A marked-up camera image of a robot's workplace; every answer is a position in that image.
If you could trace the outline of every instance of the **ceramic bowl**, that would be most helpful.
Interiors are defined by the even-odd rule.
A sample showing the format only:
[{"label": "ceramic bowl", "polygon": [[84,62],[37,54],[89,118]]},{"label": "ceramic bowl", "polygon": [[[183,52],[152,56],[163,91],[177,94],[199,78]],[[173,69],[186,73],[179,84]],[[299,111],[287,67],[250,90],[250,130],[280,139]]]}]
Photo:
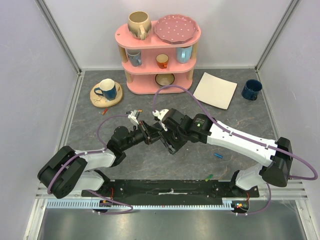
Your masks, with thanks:
[{"label": "ceramic bowl", "polygon": [[175,81],[175,76],[172,73],[157,74],[155,75],[155,81],[157,84],[163,87],[173,84]]}]

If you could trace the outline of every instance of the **light blue cup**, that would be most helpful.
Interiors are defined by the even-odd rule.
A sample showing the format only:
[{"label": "light blue cup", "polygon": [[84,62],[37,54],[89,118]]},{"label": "light blue cup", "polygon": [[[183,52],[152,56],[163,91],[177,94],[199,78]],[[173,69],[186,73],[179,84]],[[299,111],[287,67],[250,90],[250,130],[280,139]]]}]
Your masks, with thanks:
[{"label": "light blue cup", "polygon": [[191,52],[192,45],[187,47],[177,47],[175,49],[176,60],[181,64],[187,63],[191,57]]}]

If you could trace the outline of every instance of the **white square plate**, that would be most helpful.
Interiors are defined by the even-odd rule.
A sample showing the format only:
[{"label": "white square plate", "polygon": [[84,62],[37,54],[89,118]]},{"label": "white square plate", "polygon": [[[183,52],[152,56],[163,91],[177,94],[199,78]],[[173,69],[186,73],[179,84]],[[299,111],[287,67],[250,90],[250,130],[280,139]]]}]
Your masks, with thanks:
[{"label": "white square plate", "polygon": [[193,96],[199,101],[220,109],[228,109],[237,83],[204,73]]}]

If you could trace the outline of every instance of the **blue pen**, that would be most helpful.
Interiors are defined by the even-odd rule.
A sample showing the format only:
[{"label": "blue pen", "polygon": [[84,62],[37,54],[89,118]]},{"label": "blue pen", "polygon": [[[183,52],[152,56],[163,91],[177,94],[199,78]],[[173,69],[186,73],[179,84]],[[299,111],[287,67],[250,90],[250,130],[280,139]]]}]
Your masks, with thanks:
[{"label": "blue pen", "polygon": [[223,158],[223,156],[219,155],[218,153],[215,153],[214,155],[218,158],[221,158],[221,159]]}]

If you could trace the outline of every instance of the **metal strip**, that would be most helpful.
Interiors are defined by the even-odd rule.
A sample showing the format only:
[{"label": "metal strip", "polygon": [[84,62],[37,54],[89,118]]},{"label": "metal strip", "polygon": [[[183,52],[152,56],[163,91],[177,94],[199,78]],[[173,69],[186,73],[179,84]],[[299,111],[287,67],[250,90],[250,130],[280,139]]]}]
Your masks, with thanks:
[{"label": "metal strip", "polygon": [[[99,206],[100,199],[48,199],[47,209],[130,209],[114,205]],[[233,210],[231,200],[223,200],[222,205],[134,205],[135,210]]]},{"label": "metal strip", "polygon": [[295,203],[296,207],[298,208],[299,216],[304,228],[306,238],[308,240],[318,240],[319,233],[317,231],[317,225],[313,221],[312,216],[310,216],[312,210],[308,207],[309,201],[297,200],[295,201]]},{"label": "metal strip", "polygon": [[63,146],[65,146],[67,144],[72,120],[74,118],[74,114],[76,111],[76,106],[77,106],[77,102],[78,102],[78,98],[80,95],[81,86],[82,86],[83,81],[84,81],[84,72],[82,72],[76,80],[76,83],[74,86],[74,91],[73,91],[72,98],[71,98],[71,102],[70,102],[68,112],[67,112],[67,115],[65,118],[65,122],[63,125],[61,137],[60,137],[59,143],[58,143],[55,151],[58,151],[58,149],[62,148]]},{"label": "metal strip", "polygon": [[271,52],[272,48],[274,47],[276,41],[278,40],[281,32],[283,31],[285,25],[287,24],[290,16],[292,15],[293,11],[296,9],[300,0],[291,0],[289,6],[286,8],[278,26],[276,27],[270,41],[268,42],[266,48],[264,49],[258,63],[255,66],[255,69],[259,71],[264,64],[266,58],[268,57],[269,53]]},{"label": "metal strip", "polygon": [[32,212],[24,232],[23,240],[38,239],[40,227],[45,215],[47,199],[36,199],[33,204]]},{"label": "metal strip", "polygon": [[[259,185],[260,197],[251,198],[252,201],[261,201],[267,200],[269,198],[269,190],[265,184]],[[307,194],[305,187],[301,180],[289,180],[286,187],[276,187],[270,186],[272,200],[307,200]],[[36,193],[37,199],[56,199],[54,195],[48,195],[47,188],[40,184],[38,191]],[[91,197],[82,197],[81,191],[72,191],[68,196],[68,199],[92,199]],[[243,201],[246,198],[224,198],[224,200],[230,201]]]},{"label": "metal strip", "polygon": [[[259,82],[262,83],[263,85],[263,82],[261,81],[261,78],[260,78],[260,75],[259,75],[259,71],[256,70],[256,77],[257,77],[257,80]],[[271,126],[272,126],[272,129],[273,129],[273,133],[274,133],[274,136],[275,136],[275,139],[279,139],[279,130],[278,130],[278,126],[276,124],[276,121],[275,121],[275,118],[274,118],[274,114],[272,112],[272,109],[269,105],[269,101],[268,101],[268,98],[266,96],[266,93],[264,91],[264,89],[261,90],[261,93],[262,93],[262,96],[263,96],[263,100],[264,100],[264,103],[265,103],[265,107],[266,107],[266,111],[269,115],[269,119],[270,119],[270,122],[271,122]]]},{"label": "metal strip", "polygon": [[65,52],[65,54],[69,58],[74,70],[78,74],[80,74],[81,68],[80,68],[79,64],[77,63],[75,56],[72,54],[64,36],[62,35],[54,17],[52,16],[46,2],[44,0],[35,0],[35,2],[37,3],[39,9],[41,10],[41,12],[42,12],[44,18],[46,19],[47,23],[49,24],[50,28],[52,29],[53,34],[55,35],[56,39],[60,43],[63,51]]}]

